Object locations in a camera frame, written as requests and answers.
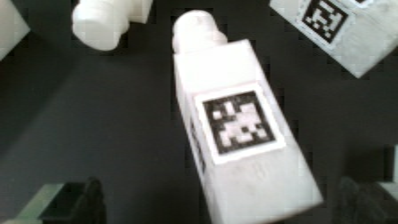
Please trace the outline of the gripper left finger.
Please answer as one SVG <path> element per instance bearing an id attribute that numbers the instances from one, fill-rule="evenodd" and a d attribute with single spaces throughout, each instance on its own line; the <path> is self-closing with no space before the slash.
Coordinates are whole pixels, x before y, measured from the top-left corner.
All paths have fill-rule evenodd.
<path id="1" fill-rule="evenodd" d="M 45 184 L 16 218 L 38 224 L 107 224 L 100 179 Z"/>

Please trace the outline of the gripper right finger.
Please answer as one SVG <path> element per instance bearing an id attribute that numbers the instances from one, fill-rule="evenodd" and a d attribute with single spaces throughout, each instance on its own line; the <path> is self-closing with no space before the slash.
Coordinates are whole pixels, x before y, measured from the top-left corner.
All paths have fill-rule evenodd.
<path id="1" fill-rule="evenodd" d="M 398 224 L 398 183 L 342 178 L 335 224 Z"/>

